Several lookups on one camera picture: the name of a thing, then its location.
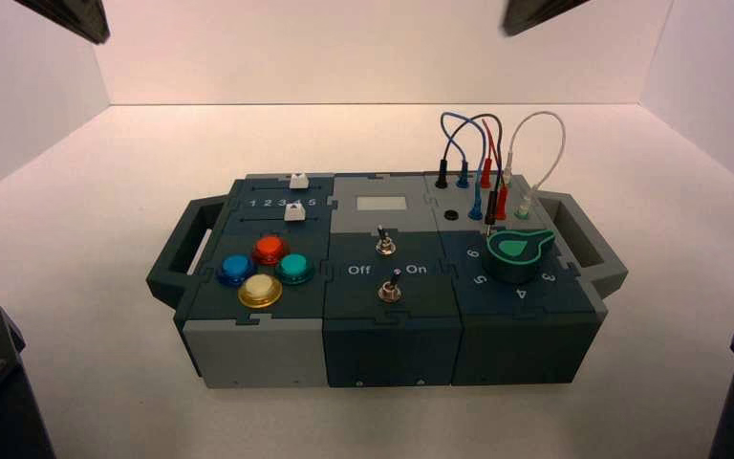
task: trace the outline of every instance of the handle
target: handle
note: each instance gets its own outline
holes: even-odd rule
[[[578,271],[590,279],[600,297],[619,289],[629,270],[573,197],[549,191],[536,196],[575,257]]]
[[[198,281],[187,270],[206,230],[215,228],[226,201],[226,195],[190,201],[150,270],[147,276],[150,292],[171,308],[176,309],[184,291]]]

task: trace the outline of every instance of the blue wire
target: blue wire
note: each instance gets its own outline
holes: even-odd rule
[[[463,149],[460,147],[460,145],[458,143],[454,142],[454,136],[457,135],[457,132],[455,131],[454,134],[449,134],[448,133],[448,129],[445,128],[445,122],[444,121],[445,121],[445,117],[447,117],[447,116],[458,118],[460,120],[467,120],[467,118],[464,117],[464,116],[462,116],[462,115],[457,115],[456,113],[451,113],[451,112],[443,112],[443,113],[441,113],[441,129],[443,130],[443,133],[445,134],[445,136],[448,138],[448,143],[457,147],[457,150],[460,151],[460,156],[462,156],[463,157],[463,161],[465,161],[465,152],[463,151]]]
[[[453,143],[454,146],[456,146],[457,149],[460,150],[460,154],[463,155],[463,161],[465,161],[465,153],[463,152],[463,149],[460,148],[460,146],[456,142],[454,142],[454,134],[449,135],[448,131],[446,130],[445,123],[443,122],[445,117],[453,117],[458,120],[462,120],[464,122],[471,123],[472,126],[476,127],[477,130],[480,131],[480,136],[482,136],[483,138],[483,155],[480,157],[480,163],[477,165],[477,175],[474,177],[474,209],[476,208],[482,209],[483,197],[480,194],[480,177],[483,175],[483,161],[486,159],[486,131],[484,131],[483,128],[480,127],[479,124],[477,124],[477,121],[472,120],[471,118],[466,118],[463,115],[458,115],[452,112],[443,112],[441,114],[441,129],[443,130],[443,133],[448,138],[448,142]]]

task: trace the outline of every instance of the green knob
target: green knob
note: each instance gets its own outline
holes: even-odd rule
[[[487,239],[483,268],[500,282],[525,283],[536,275],[554,240],[555,234],[549,229],[497,231]]]

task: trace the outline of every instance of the red button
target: red button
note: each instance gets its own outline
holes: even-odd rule
[[[276,265],[288,252],[286,241],[277,236],[264,236],[254,244],[251,257],[261,265]]]

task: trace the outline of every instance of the white wall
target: white wall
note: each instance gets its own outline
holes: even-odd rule
[[[512,38],[506,0],[105,0],[123,103],[637,102],[671,0],[593,0]]]
[[[676,0],[642,104],[734,172],[734,0]]]
[[[88,42],[0,0],[0,179],[107,105]]]

